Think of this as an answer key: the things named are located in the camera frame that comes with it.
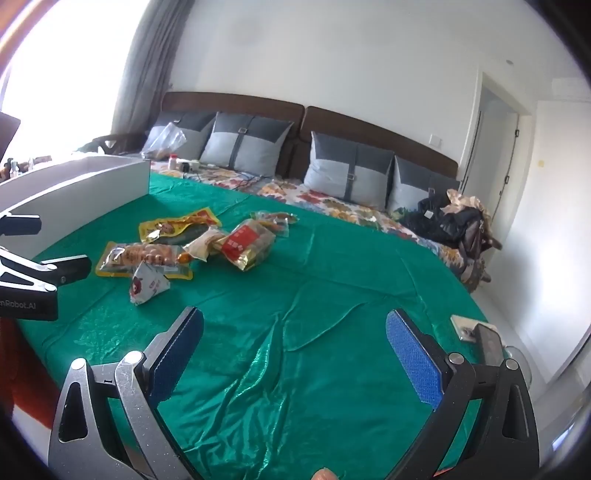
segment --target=plastic bag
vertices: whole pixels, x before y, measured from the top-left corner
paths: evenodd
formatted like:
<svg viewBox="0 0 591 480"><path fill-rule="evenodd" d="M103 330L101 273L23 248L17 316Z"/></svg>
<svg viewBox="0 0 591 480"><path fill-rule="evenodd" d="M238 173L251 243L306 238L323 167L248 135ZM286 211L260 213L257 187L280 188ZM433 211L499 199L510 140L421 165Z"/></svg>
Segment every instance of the plastic bag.
<svg viewBox="0 0 591 480"><path fill-rule="evenodd" d="M131 279L129 300L134 305L142 305L169 288L169 280L157 267L142 262Z"/></svg>
<svg viewBox="0 0 591 480"><path fill-rule="evenodd" d="M209 208L202 208L183 217L158 218L139 224L142 242L185 245L205 233L208 227L222 226Z"/></svg>
<svg viewBox="0 0 591 480"><path fill-rule="evenodd" d="M146 160L162 160L177 151L186 142L187 138L183 131L170 122L147 148L144 146L140 154Z"/></svg>
<svg viewBox="0 0 591 480"><path fill-rule="evenodd" d="M227 232L220 230L216 226L211 226L203 235L185 245L184 249L192 258L197 258L198 260L206 262L211 253L210 247L212 243L225 236L228 236Z"/></svg>
<svg viewBox="0 0 591 480"><path fill-rule="evenodd" d="M179 245L116 244L109 242L103 252L95 273L99 277L131 277L140 263L145 261L166 275L166 278L191 280L193 270L181 257Z"/></svg>
<svg viewBox="0 0 591 480"><path fill-rule="evenodd" d="M258 220L263 227L269 229L276 236L282 237L290 236L290 223L298 221L296 215L285 212L252 212L251 218Z"/></svg>
<svg viewBox="0 0 591 480"><path fill-rule="evenodd" d="M240 270L246 271L266 259L274 242L274 233L249 218L213 246Z"/></svg>

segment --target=floral bedding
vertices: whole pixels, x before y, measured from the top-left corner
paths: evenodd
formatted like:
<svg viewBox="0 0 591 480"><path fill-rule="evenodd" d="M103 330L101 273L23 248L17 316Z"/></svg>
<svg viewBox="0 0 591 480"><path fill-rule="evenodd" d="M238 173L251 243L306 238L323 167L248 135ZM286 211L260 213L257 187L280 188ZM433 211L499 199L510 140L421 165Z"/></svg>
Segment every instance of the floral bedding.
<svg viewBox="0 0 591 480"><path fill-rule="evenodd" d="M238 190L272 198L281 203L340 218L389 235L398 235L431 250L458 278L466 268L466 259L459 250L424 239L395 222L383 212L315 192L298 180L269 179L249 173L203 165L199 167L198 173L182 173L177 170L169 170L168 165L162 162L152 162L151 168L152 171L163 175L192 179L224 189Z"/></svg>

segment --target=green fabric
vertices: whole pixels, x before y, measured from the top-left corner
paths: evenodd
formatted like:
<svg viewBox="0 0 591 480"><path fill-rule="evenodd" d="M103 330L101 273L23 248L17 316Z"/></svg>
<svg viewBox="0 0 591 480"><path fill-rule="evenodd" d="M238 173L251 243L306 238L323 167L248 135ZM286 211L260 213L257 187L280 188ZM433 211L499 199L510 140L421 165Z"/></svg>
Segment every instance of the green fabric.
<svg viewBox="0 0 591 480"><path fill-rule="evenodd" d="M127 278L91 274L60 288L57 322L20 322L51 376L61 385L77 357L119 361L194 305L204 336L159 411L206 479L306 480L323 466L348 480L383 479L430 414L386 339L387 313L405 309L446 351L475 359L449 319L484 318L450 270L413 242L274 200L154 174L150 193L41 257L85 253L96 262L109 240L137 241L139 222L205 206L226 229L254 210L300 221L252 270L216 256L139 307ZM443 466L457 461L474 416ZM116 422L126 425L120 410Z"/></svg>

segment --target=pillow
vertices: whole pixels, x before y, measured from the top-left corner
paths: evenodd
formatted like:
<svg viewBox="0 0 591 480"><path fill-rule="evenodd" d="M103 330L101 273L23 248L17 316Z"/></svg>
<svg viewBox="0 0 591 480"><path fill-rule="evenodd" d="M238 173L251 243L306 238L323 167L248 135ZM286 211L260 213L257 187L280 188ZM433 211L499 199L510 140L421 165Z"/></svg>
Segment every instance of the pillow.
<svg viewBox="0 0 591 480"><path fill-rule="evenodd" d="M172 122L183 131L187 139L187 142L176 149L174 153L179 158L198 160L212 131L215 116L215 112L160 112L156 123L150 130L144 148L147 149L164 127Z"/></svg>
<svg viewBox="0 0 591 480"><path fill-rule="evenodd" d="M304 185L346 202L384 210L394 152L312 132Z"/></svg>
<svg viewBox="0 0 591 480"><path fill-rule="evenodd" d="M293 122L218 112L201 162L272 177Z"/></svg>
<svg viewBox="0 0 591 480"><path fill-rule="evenodd" d="M396 156L388 213L415 211L418 209L419 201L428 198L431 194L445 194L447 189L457 190L459 186L460 182L456 179L435 173Z"/></svg>

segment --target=gray curtain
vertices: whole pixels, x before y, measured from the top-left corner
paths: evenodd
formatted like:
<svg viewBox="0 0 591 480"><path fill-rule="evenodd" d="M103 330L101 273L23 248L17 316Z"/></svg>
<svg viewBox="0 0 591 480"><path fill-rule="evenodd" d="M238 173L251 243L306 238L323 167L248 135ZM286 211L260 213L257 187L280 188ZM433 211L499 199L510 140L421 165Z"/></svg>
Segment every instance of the gray curtain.
<svg viewBox="0 0 591 480"><path fill-rule="evenodd" d="M195 0L150 0L131 42L111 133L144 132L155 121L194 3Z"/></svg>

